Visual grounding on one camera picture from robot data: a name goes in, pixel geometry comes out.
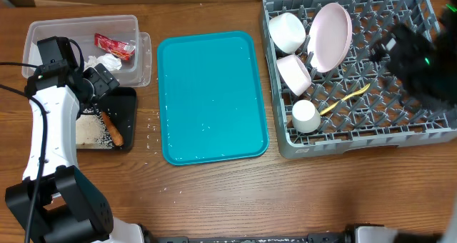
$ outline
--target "brown food item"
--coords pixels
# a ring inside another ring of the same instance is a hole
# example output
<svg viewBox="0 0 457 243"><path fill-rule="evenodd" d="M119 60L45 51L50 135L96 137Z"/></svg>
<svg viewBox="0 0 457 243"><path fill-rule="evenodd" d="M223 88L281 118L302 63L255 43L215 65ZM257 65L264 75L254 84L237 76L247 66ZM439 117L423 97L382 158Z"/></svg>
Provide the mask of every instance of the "brown food item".
<svg viewBox="0 0 457 243"><path fill-rule="evenodd" d="M101 117L103 118L103 122L106 125L106 128L108 129L109 134L111 135L111 138L113 139L113 143L120 147L124 144L124 138L122 138L122 135L119 133L117 130L116 126L111 122L111 120L108 117L108 114L106 112L101 113Z"/></svg>

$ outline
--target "yellow spoon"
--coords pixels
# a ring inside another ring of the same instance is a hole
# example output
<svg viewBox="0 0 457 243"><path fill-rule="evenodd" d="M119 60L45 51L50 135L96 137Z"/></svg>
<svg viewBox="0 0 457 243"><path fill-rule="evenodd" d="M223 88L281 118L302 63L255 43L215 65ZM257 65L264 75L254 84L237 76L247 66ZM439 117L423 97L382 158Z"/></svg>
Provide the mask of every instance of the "yellow spoon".
<svg viewBox="0 0 457 243"><path fill-rule="evenodd" d="M330 105L329 107L325 108L324 110L321 111L320 115L324 115L326 113L328 113L328 111L332 110L333 108L335 108L335 106L340 102L340 101L345 101L353 96L357 96L359 94L363 94L365 93L365 91L368 90L368 88L370 87L370 84L368 83L366 86L364 86L362 89L358 90L358 91L355 91L354 93L352 94L349 94L347 96L345 96L344 98L340 99L338 102L336 102L335 104L332 104Z"/></svg>

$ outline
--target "red wrapper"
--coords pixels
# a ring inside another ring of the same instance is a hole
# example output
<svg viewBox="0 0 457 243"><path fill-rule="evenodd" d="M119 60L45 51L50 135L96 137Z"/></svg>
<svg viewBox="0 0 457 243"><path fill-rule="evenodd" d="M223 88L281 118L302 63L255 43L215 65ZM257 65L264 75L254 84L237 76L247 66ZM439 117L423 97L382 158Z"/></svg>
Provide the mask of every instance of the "red wrapper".
<svg viewBox="0 0 457 243"><path fill-rule="evenodd" d="M135 54L135 46L110 39L98 33L95 33L95 45L124 61L130 60L130 57Z"/></svg>

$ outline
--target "teal tray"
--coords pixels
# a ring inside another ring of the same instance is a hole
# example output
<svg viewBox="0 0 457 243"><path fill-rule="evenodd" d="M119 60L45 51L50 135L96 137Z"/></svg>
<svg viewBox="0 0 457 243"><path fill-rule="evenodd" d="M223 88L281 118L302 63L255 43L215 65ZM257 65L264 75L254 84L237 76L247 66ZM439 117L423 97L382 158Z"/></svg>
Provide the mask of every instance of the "teal tray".
<svg viewBox="0 0 457 243"><path fill-rule="evenodd" d="M157 51L162 152L174 165L257 157L268 130L252 38L182 36Z"/></svg>

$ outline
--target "dish rack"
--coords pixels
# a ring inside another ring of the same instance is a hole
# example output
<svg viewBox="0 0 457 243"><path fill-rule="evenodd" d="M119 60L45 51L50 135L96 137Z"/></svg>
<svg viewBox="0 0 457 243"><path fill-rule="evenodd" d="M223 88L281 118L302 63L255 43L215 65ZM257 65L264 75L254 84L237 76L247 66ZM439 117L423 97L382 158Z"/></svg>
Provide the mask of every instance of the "dish rack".
<svg viewBox="0 0 457 243"><path fill-rule="evenodd" d="M338 2L351 16L352 43L344 61L328 73L316 72L305 43L296 51L310 71L312 85L295 96L281 81L276 60L288 54L277 48L268 32L271 18L284 12L297 15L309 33L316 14L328 3ZM271 80L273 114L281 155L285 158L342 154L364 147L409 147L447 142L457 137L457 112L426 111L402 89L400 81L380 64L368 60L368 49L394 24L407 24L429 41L439 32L430 0L263 0L262 42ZM311 100L319 111L370 84L368 91L321 117L316 132L297 132L291 122L292 106Z"/></svg>

